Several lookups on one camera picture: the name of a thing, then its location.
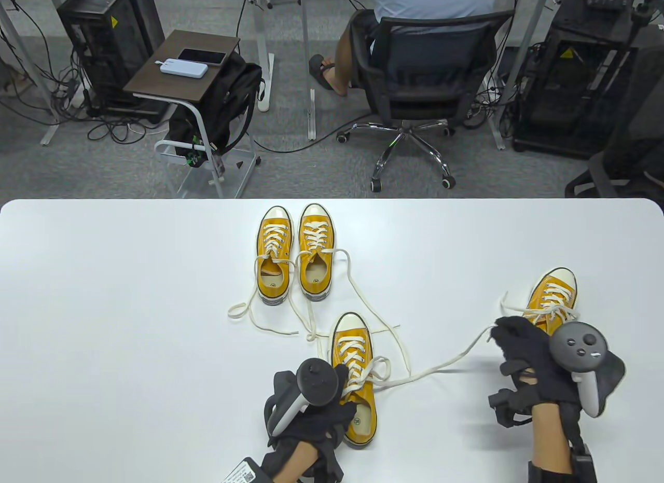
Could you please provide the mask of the person's right hand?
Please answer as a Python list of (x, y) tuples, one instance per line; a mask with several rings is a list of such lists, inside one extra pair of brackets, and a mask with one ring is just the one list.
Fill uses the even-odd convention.
[(526, 424), (516, 415), (532, 415), (533, 407), (543, 403), (560, 406), (563, 424), (579, 422), (578, 388), (571, 374), (555, 362), (550, 352), (550, 336), (519, 315), (495, 320), (490, 336), (503, 352), (500, 365), (516, 390), (502, 389), (489, 397), (498, 423), (504, 427)]

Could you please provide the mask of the person's left hand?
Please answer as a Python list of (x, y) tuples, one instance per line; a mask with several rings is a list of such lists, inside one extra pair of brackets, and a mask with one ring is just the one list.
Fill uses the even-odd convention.
[(356, 414), (354, 403), (341, 401), (348, 373), (345, 365), (332, 367), (310, 358), (297, 373), (275, 374), (274, 394), (264, 408), (273, 451), (261, 464), (273, 481), (298, 481), (301, 476), (315, 482), (342, 480), (335, 449)]

